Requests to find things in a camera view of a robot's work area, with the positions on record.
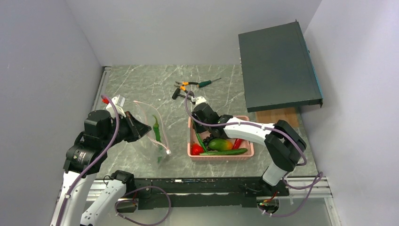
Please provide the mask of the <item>green chili pepper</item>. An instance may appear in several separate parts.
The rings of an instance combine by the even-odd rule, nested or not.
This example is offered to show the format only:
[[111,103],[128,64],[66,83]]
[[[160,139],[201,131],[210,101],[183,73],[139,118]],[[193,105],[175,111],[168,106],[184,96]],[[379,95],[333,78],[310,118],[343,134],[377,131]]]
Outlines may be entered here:
[[155,115],[152,115],[152,116],[153,116],[153,118],[155,120],[155,123],[153,124],[153,127],[152,127],[152,129],[154,131],[154,135],[155,135],[155,140],[157,142],[159,142],[159,143],[162,143],[161,136],[160,136],[160,126],[159,126],[159,123],[158,123],[158,118]]

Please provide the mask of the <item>clear zip top bag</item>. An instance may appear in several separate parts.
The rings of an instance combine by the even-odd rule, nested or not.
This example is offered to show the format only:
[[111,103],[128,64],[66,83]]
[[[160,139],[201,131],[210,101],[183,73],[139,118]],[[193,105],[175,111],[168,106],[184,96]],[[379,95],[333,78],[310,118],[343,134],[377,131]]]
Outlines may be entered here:
[[147,135],[145,135],[150,142],[148,145],[149,150],[145,155],[151,159],[151,164],[155,165],[156,167],[160,167],[171,155],[170,141],[165,122],[161,116],[161,113],[156,107],[137,100],[135,100],[134,103],[139,112],[140,120],[146,125],[149,125],[152,128],[153,124],[155,123],[152,115],[155,115],[158,118],[162,143],[159,143],[155,140],[154,131],[152,129]]

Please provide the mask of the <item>pink plastic basket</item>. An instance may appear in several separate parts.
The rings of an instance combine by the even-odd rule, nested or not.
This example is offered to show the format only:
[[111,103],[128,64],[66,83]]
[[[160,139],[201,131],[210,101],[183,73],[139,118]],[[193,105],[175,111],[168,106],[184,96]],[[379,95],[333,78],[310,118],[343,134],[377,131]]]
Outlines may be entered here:
[[188,119],[189,138],[187,143],[187,154],[192,161],[244,161],[251,158],[255,151],[252,142],[244,140],[241,142],[240,148],[246,148],[247,152],[240,155],[192,155],[192,145],[198,144],[199,141],[193,129],[192,120]]

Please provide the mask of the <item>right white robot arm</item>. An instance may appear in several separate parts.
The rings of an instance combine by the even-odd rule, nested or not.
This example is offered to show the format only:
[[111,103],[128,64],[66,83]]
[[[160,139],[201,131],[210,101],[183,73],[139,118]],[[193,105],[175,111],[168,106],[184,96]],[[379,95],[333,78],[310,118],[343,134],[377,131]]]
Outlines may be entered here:
[[245,121],[232,115],[218,115],[207,103],[196,104],[193,111],[188,110],[187,113],[199,132],[208,131],[222,139],[243,139],[267,148],[272,162],[259,183],[264,195],[273,194],[284,176],[307,163],[305,141],[284,120],[275,124]]

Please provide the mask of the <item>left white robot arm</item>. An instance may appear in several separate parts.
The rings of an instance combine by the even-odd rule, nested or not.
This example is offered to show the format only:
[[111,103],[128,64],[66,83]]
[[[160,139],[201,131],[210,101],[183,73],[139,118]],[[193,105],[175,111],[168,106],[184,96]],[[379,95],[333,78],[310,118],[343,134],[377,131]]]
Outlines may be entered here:
[[127,111],[95,110],[84,121],[84,130],[66,152],[63,185],[51,220],[52,226],[93,226],[117,195],[128,198],[134,194],[134,175],[118,170],[112,173],[99,202],[84,211],[87,196],[107,151],[122,141],[135,142],[151,131]]

